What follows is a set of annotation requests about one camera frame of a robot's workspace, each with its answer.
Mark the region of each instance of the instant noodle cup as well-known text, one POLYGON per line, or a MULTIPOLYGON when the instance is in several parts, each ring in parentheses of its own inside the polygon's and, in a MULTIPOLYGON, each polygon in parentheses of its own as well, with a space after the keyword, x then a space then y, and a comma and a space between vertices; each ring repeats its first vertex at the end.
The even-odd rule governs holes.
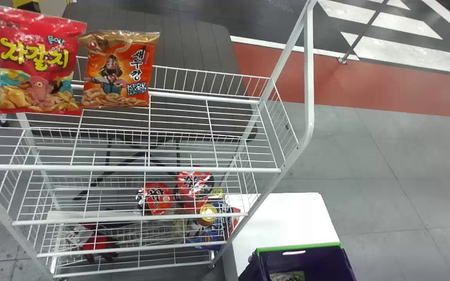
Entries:
POLYGON ((86 23, 0 6, 0 113, 79 115, 72 95, 76 36, 86 23))
POLYGON ((164 215, 172 208, 175 198, 164 183, 146 183, 136 193, 136 206, 146 215, 164 215))
POLYGON ((148 107, 159 32, 99 30, 77 37, 88 49, 81 107, 148 107))

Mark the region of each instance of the snack bag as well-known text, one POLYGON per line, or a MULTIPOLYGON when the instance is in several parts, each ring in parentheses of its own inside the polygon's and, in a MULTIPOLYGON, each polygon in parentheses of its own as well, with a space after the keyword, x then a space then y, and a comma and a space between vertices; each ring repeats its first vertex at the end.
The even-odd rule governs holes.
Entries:
POLYGON ((81 114, 72 95, 86 23, 0 6, 0 113, 81 114))
POLYGON ((159 32, 99 30, 77 37, 88 49, 81 107, 148 107, 159 32))

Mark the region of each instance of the yellow lid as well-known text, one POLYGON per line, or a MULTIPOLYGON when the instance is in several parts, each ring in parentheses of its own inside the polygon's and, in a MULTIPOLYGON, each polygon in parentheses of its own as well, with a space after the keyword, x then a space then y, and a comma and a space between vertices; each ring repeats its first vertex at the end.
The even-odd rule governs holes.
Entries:
MULTIPOLYGON (((215 213, 218 213, 218 210, 211 204, 204 204, 201 208, 199 213, 201 215, 214 215, 215 213)), ((201 217, 202 220, 205 222, 214 222, 216 217, 201 217)))

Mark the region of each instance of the octopus illustration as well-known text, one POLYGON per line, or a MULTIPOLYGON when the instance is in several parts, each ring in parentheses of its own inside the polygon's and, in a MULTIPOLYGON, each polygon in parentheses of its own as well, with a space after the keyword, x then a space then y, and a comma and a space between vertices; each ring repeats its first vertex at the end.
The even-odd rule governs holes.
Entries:
POLYGON ((25 92, 32 98, 32 104, 39 107, 51 107, 55 105, 51 94, 59 91, 62 87, 62 82, 57 84, 56 82, 48 82, 48 80, 39 77, 31 76, 27 82, 29 87, 25 89, 25 92))

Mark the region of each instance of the orange snack bag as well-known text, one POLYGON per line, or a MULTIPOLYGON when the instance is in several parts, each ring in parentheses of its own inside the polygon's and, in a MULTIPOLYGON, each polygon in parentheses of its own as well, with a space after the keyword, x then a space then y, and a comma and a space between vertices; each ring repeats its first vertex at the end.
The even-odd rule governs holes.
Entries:
POLYGON ((98 30, 77 37, 88 49, 81 107, 148 107, 159 32, 98 30))

